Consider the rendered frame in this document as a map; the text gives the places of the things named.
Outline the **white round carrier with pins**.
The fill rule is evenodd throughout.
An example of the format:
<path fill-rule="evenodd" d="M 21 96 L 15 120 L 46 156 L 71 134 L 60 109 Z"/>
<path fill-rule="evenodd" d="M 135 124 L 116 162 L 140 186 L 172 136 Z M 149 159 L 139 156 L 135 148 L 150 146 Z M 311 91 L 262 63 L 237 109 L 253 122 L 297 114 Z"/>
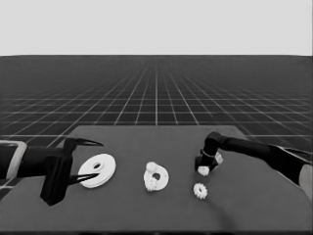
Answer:
<path fill-rule="evenodd" d="M 168 171 L 160 164 L 157 164 L 155 172 L 144 172 L 144 183 L 146 180 L 155 178 L 157 180 L 157 191 L 162 190 L 166 187 L 169 181 Z"/>

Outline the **large thick white disc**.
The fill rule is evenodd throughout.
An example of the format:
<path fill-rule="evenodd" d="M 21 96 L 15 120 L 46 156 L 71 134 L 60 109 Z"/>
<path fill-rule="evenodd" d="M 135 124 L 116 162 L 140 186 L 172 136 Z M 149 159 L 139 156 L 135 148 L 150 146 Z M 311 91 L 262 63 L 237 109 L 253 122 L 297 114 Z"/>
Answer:
<path fill-rule="evenodd" d="M 80 167 L 78 174 L 95 174 L 87 180 L 83 180 L 81 184 L 86 188 L 96 188 L 108 182 L 116 169 L 116 162 L 112 155 L 99 154 L 89 158 Z"/>

